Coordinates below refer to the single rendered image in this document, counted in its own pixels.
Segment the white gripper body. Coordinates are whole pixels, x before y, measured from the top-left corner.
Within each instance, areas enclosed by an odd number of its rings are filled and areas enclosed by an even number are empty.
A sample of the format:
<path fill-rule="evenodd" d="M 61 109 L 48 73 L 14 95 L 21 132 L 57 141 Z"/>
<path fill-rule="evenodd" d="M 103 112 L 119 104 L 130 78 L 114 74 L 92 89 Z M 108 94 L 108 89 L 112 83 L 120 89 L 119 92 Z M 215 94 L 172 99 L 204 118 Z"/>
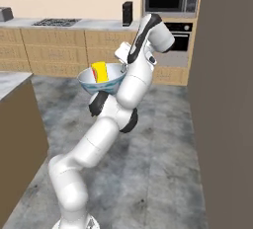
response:
<path fill-rule="evenodd" d="M 121 62 L 121 63 L 127 63 L 127 56 L 130 51 L 131 45 L 123 41 L 120 45 L 120 47 L 115 51 L 115 57 Z"/>

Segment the white bowl with blue pattern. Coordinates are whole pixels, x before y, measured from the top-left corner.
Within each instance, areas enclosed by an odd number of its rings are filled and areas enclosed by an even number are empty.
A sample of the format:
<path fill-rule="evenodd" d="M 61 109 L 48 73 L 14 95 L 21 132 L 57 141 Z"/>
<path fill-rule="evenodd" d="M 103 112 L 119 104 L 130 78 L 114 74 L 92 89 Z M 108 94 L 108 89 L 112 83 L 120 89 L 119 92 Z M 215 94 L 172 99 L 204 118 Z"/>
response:
<path fill-rule="evenodd" d="M 127 74 L 127 71 L 121 72 L 121 68 L 121 63 L 108 63 L 107 72 L 109 81 L 105 83 L 97 83 L 95 81 L 91 68 L 83 70 L 77 76 L 77 80 L 79 81 L 81 87 L 90 95 L 93 95 L 99 91 L 105 91 L 113 95 L 117 92 Z"/>

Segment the yellow cup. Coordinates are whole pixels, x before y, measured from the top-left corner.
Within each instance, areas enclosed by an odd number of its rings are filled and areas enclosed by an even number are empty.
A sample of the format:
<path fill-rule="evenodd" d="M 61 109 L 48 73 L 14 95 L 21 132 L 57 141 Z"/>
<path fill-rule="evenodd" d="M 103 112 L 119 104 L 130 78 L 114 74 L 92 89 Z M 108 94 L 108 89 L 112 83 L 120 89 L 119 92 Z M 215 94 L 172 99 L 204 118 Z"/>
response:
<path fill-rule="evenodd" d="M 97 83 L 105 83 L 109 81 L 107 64 L 104 61 L 92 63 L 91 68 Z"/>

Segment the black box-shaped appliance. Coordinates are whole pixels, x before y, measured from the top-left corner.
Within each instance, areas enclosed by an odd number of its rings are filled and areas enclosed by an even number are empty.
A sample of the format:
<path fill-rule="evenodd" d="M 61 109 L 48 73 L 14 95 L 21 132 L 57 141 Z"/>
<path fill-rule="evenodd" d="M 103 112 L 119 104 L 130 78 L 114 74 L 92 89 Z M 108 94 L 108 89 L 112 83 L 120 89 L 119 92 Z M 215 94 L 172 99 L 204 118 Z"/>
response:
<path fill-rule="evenodd" d="M 123 4 L 123 26 L 128 27 L 132 22 L 132 2 L 126 1 Z"/>

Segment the black built-in oven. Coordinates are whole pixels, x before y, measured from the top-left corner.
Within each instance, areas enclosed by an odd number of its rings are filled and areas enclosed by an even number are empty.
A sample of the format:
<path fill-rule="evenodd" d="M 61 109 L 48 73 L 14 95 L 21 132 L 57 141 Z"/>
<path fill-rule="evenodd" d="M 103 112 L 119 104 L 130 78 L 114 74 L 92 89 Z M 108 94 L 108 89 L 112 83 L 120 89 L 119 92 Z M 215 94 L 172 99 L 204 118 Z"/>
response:
<path fill-rule="evenodd" d="M 193 24 L 165 22 L 165 26 L 172 33 L 175 42 L 168 52 L 155 52 L 155 59 L 161 66 L 186 67 L 189 60 L 189 48 Z"/>

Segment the light wood lower cupboards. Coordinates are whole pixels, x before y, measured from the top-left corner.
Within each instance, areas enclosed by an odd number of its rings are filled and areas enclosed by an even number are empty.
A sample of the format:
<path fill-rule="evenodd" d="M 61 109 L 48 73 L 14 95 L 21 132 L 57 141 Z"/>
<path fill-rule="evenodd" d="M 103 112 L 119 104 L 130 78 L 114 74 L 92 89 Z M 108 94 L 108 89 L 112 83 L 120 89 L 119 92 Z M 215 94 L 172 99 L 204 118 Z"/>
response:
<path fill-rule="evenodd" d="M 0 71 L 75 77 L 97 61 L 115 63 L 115 51 L 134 32 L 0 28 Z"/>

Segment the black hob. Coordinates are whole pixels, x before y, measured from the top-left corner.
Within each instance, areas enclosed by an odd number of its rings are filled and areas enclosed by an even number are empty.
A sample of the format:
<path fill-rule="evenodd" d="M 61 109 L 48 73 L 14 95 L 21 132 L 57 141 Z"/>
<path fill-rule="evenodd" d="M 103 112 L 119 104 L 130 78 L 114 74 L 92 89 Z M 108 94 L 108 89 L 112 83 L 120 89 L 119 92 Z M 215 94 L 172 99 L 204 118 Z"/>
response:
<path fill-rule="evenodd" d="M 32 24 L 39 27 L 72 27 L 81 19 L 43 19 Z"/>

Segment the tall grey-brown cabinet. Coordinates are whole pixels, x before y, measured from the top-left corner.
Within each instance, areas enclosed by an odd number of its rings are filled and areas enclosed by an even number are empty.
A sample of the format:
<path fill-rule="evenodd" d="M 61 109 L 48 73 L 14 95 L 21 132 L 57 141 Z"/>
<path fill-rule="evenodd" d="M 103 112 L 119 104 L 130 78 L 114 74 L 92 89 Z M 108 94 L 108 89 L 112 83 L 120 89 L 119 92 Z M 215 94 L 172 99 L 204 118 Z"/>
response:
<path fill-rule="evenodd" d="M 210 229 L 253 229 L 253 0 L 202 0 L 188 89 Z"/>

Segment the grey toaster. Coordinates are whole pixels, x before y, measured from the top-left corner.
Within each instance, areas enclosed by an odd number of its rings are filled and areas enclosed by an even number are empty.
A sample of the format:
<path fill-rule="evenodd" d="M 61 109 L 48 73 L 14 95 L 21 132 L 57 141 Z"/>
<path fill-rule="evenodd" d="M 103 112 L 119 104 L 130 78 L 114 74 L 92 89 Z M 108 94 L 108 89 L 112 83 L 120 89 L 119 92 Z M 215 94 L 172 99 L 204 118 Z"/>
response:
<path fill-rule="evenodd" d="M 14 18 L 10 7 L 0 7 L 0 22 L 7 22 Z"/>

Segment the brown kitchen island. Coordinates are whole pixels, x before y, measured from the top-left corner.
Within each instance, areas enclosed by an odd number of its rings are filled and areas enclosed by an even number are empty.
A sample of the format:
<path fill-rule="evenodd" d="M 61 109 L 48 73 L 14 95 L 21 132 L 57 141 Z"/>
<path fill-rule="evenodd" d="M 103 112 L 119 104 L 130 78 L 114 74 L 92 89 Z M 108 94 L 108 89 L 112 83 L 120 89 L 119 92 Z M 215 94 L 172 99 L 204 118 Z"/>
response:
<path fill-rule="evenodd" d="M 0 71 L 0 229 L 47 155 L 32 76 Z"/>

